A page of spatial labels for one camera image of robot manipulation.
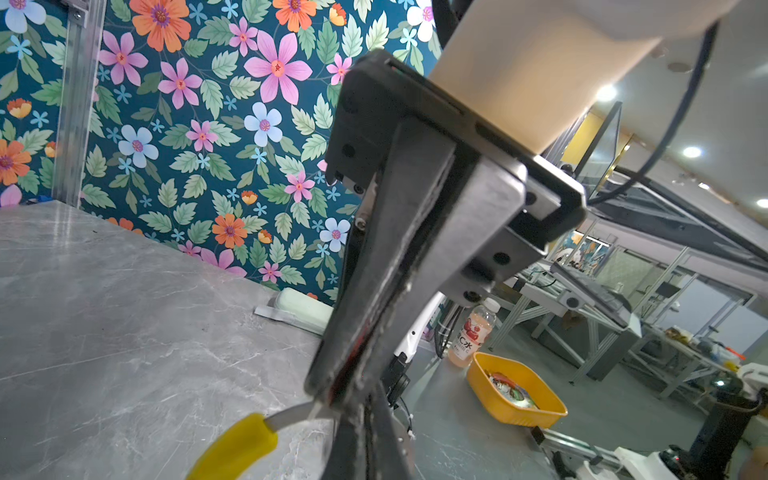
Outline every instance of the yellow plastic container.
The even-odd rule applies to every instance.
[[[523,409],[504,398],[488,379],[492,373],[501,373],[518,383],[528,391],[538,409]],[[563,401],[544,380],[520,362],[476,352],[467,372],[467,381],[488,413],[501,423],[548,429],[568,415]]]

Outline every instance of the bottle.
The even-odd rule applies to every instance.
[[[496,300],[487,298],[483,300],[482,305],[477,305],[472,309],[469,318],[448,352],[448,358],[454,365],[463,368],[472,363],[472,354],[480,349],[485,337],[498,322],[496,313],[499,308]]]

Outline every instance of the orange flower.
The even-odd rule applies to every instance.
[[[32,102],[24,100],[23,98],[17,98],[14,101],[8,102],[8,113],[16,118],[24,118],[32,111]]]
[[[157,51],[163,51],[163,44],[168,51],[181,50],[179,37],[187,40],[192,27],[184,20],[190,14],[184,0],[131,0],[134,27],[139,35],[149,34],[147,43]]]
[[[118,221],[115,220],[114,217],[110,217],[110,218],[107,219],[107,222],[112,223],[113,225],[118,225],[119,227],[123,227],[125,230],[128,230],[129,232],[133,232],[133,233],[136,233],[138,235],[144,235],[141,232],[141,230],[134,229],[134,223],[131,222],[130,220],[121,218],[120,219],[120,223],[118,223]]]
[[[288,23],[288,30],[307,30],[312,26],[310,16],[317,13],[317,4],[307,0],[272,0],[272,5],[280,10],[275,14],[281,25]]]
[[[272,243],[272,234],[266,230],[261,230],[259,232],[259,241],[261,243]]]
[[[259,200],[259,196],[250,190],[245,190],[241,193],[240,198],[243,199],[246,205],[253,205],[256,203],[256,200]]]
[[[216,225],[212,229],[216,234],[216,241],[222,243],[226,248],[241,247],[245,244],[243,238],[248,236],[245,230],[245,222],[235,218],[233,214],[227,214],[225,217],[219,215],[216,217]]]
[[[29,166],[24,165],[32,161],[32,156],[24,150],[21,142],[14,140],[8,145],[5,140],[0,140],[0,180],[3,185],[13,185],[19,177],[29,173]]]
[[[56,142],[49,141],[48,144],[45,145],[45,156],[48,158],[56,156]]]
[[[346,25],[346,12],[341,5],[334,3],[328,11],[328,19],[337,27]]]

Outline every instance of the floral backdrop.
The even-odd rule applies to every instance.
[[[51,195],[67,12],[0,0],[0,207]]]
[[[83,208],[333,303],[359,203],[325,177],[344,76],[376,48],[425,73],[434,25],[431,0],[110,0]]]

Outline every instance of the flower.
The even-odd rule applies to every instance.
[[[248,236],[245,222],[240,218],[235,218],[233,214],[216,217],[216,225],[213,226],[212,231],[216,234],[216,241],[226,248],[243,246],[245,244],[243,238]]]
[[[331,5],[330,10],[328,11],[328,19],[337,27],[343,27],[346,25],[346,12],[343,8],[341,8],[341,5],[338,3],[334,3]]]
[[[48,112],[47,111],[44,111],[42,114],[40,114],[40,112],[35,110],[35,111],[32,112],[32,117],[35,117],[35,118],[32,118],[29,121],[29,123],[31,123],[33,125],[37,124],[38,128],[43,128],[43,124],[49,123],[49,120],[46,118],[47,116],[48,116]]]
[[[123,137],[118,133],[118,128],[109,128],[107,127],[107,138],[112,140],[114,143],[117,143],[118,141],[122,140]]]
[[[32,102],[24,100],[23,98],[17,98],[16,100],[8,102],[7,109],[12,117],[24,118],[29,115],[30,111],[32,111]]]
[[[0,207],[14,207],[21,202],[22,190],[15,185],[11,185],[0,194]]]
[[[185,98],[190,102],[190,105],[200,104],[197,94],[192,89],[199,88],[203,84],[203,79],[197,75],[187,76],[189,72],[187,60],[179,58],[179,61],[176,62],[176,71],[167,61],[160,62],[160,69],[170,80],[161,81],[157,88],[164,94],[174,93],[173,102],[177,110],[184,105]]]
[[[416,46],[416,40],[413,39],[415,36],[416,36],[416,29],[415,28],[405,28],[405,29],[403,29],[402,37],[400,38],[400,43],[406,44],[406,50],[410,50],[411,49],[411,45],[413,45],[414,47]]]
[[[207,155],[204,157],[203,154],[197,154],[197,165],[199,165],[200,168],[210,168],[210,157]]]
[[[246,205],[253,205],[256,203],[256,200],[259,199],[259,196],[251,190],[243,190],[243,193],[240,194],[240,197],[243,199],[243,203]]]
[[[248,274],[248,272],[239,266],[230,266],[232,262],[235,261],[235,254],[229,248],[219,254],[219,260],[216,260],[216,254],[214,252],[208,250],[207,248],[203,248],[200,250],[200,258],[205,263],[218,266],[225,272],[232,273],[233,275],[246,276]]]
[[[187,240],[186,245],[178,245],[178,247],[179,250],[186,253],[190,257],[200,258],[200,251],[202,250],[202,247],[196,247],[194,243],[192,243],[192,240]]]
[[[263,275],[261,281],[277,283],[277,278],[283,276],[283,273],[278,270],[279,268],[280,265],[277,262],[272,265],[270,265],[269,261],[264,262],[264,267],[259,268],[259,273]]]
[[[317,4],[308,0],[272,0],[272,5],[279,8],[275,16],[281,25],[288,24],[288,30],[307,30],[312,26],[310,16],[317,13]]]
[[[136,167],[146,167],[148,158],[157,159],[157,147],[149,143],[152,141],[152,134],[146,127],[141,127],[136,131],[130,125],[123,125],[121,131],[125,140],[118,143],[118,149],[125,156],[133,155],[133,162]]]
[[[120,90],[113,88],[112,91],[118,96],[118,101],[124,101],[128,103],[128,98],[133,97],[133,94],[129,94],[125,91],[125,85],[120,85]]]
[[[346,72],[349,71],[350,67],[352,67],[352,59],[350,57],[341,61],[341,55],[336,54],[333,57],[333,65],[328,65],[326,67],[326,70],[333,74],[331,77],[331,85],[340,84],[344,80],[344,75],[346,75]]]
[[[98,73],[96,75],[98,75],[98,79],[99,80],[106,81],[109,78],[109,70],[104,68],[103,65],[99,65],[98,66]]]
[[[120,37],[120,44],[118,45],[115,36],[104,30],[103,39],[104,45],[109,50],[100,50],[98,60],[103,65],[114,65],[111,72],[112,83],[119,85],[127,76],[130,83],[137,87],[141,85],[141,76],[136,71],[136,67],[144,68],[149,61],[140,53],[131,53],[131,50],[134,49],[134,36],[129,31],[125,32]]]
[[[157,51],[163,51],[165,45],[168,51],[179,51],[179,37],[190,37],[192,26],[181,20],[190,14],[184,0],[131,0],[131,10],[139,14],[133,18],[136,33],[149,34],[147,43]]]
[[[334,188],[332,188],[330,190],[326,190],[326,197],[328,198],[328,200],[333,201],[333,200],[341,197],[341,193],[337,192],[336,191],[336,187],[334,187]]]
[[[135,172],[136,169],[131,165],[132,160],[130,158],[118,158],[118,162],[120,165],[118,165],[118,168],[120,170],[124,170],[126,175],[129,175],[131,172]]]
[[[232,15],[237,17],[237,10],[235,8],[239,7],[237,3],[231,3],[230,0],[224,0],[224,3],[227,4],[226,7],[221,7],[221,12],[227,14],[227,19],[232,18]]]
[[[315,182],[306,179],[304,170],[300,171],[296,176],[290,174],[286,175],[286,178],[290,185],[286,187],[285,192],[287,194],[293,194],[293,201],[299,203],[302,195],[307,200],[312,200],[312,192],[310,192],[310,189],[315,186]]]
[[[326,219],[326,229],[320,232],[320,240],[330,242],[332,252],[341,250],[342,245],[346,245],[346,233],[349,232],[349,222],[341,220],[336,222],[335,218]]]
[[[53,158],[56,156],[56,142],[49,141],[47,144],[45,144],[45,156],[48,158]]]
[[[114,217],[109,217],[107,219],[107,222],[112,223],[113,225],[118,225],[120,227],[123,227],[125,230],[128,230],[129,232],[137,233],[139,235],[144,235],[141,230],[135,229],[134,230],[134,223],[126,218],[121,218],[120,223],[118,223],[117,220],[115,220]]]
[[[198,3],[197,7],[190,5],[190,10],[192,11],[192,13],[190,13],[190,18],[196,21],[198,25],[200,24],[201,20],[208,19],[208,15],[203,13],[203,2]]]
[[[29,173],[29,166],[25,165],[32,161],[29,152],[24,151],[24,145],[19,141],[12,141],[10,144],[0,139],[0,180],[6,187],[13,185],[19,177],[24,177]]]
[[[257,44],[266,60],[249,58],[244,67],[254,77],[267,77],[261,84],[261,100],[265,103],[274,100],[279,84],[285,101],[292,105],[299,103],[299,89],[291,78],[304,81],[312,74],[312,68],[301,60],[289,63],[298,48],[296,34],[289,33],[280,40],[280,53],[275,49],[275,41],[264,30],[259,30]]]
[[[415,27],[418,25],[419,40],[427,42],[432,39],[432,33],[435,28],[435,14],[432,12],[432,0],[416,0],[416,7],[409,8],[406,17],[411,26]]]
[[[28,39],[24,39],[23,42],[18,42],[18,37],[16,35],[11,35],[11,45],[8,47],[5,51],[6,53],[16,53],[19,60],[24,57],[24,54],[32,55],[32,50],[27,48],[29,45],[31,45],[31,42]]]
[[[283,121],[283,116],[276,108],[266,112],[266,105],[260,101],[253,104],[253,115],[247,115],[243,121],[246,130],[255,131],[253,142],[259,147],[266,147],[266,138],[273,142],[279,142],[283,138],[283,131],[276,125]]]
[[[163,133],[163,129],[165,128],[165,125],[160,123],[160,118],[156,118],[152,123],[150,123],[150,126],[152,127],[152,131],[159,133]]]
[[[266,151],[261,151],[258,148],[255,150],[255,153],[250,156],[256,161],[256,165],[262,164],[266,161]]]
[[[227,95],[226,100],[224,101],[224,106],[227,107],[227,110],[237,110],[235,102],[237,102],[236,98],[230,98],[230,96]]]
[[[248,55],[249,48],[253,51],[259,49],[259,46],[256,45],[256,41],[253,40],[253,37],[255,37],[256,33],[259,31],[256,30],[255,27],[248,28],[248,21],[245,19],[245,17],[240,19],[240,25],[230,23],[230,31],[232,32],[232,35],[234,35],[232,38],[230,38],[230,47],[239,46],[240,54],[242,56]]]
[[[261,243],[272,243],[272,234],[266,230],[261,230],[258,238]]]
[[[27,18],[37,25],[45,23],[45,8],[34,0],[0,0],[0,10],[6,8],[5,24],[16,33],[27,31]]]
[[[203,122],[203,125],[200,126],[197,120],[192,120],[190,124],[192,125],[192,130],[187,132],[187,138],[195,141],[194,150],[201,151],[203,150],[203,147],[205,147],[207,151],[214,151],[214,144],[211,142],[218,140],[219,136],[210,131],[210,122],[206,120]]]

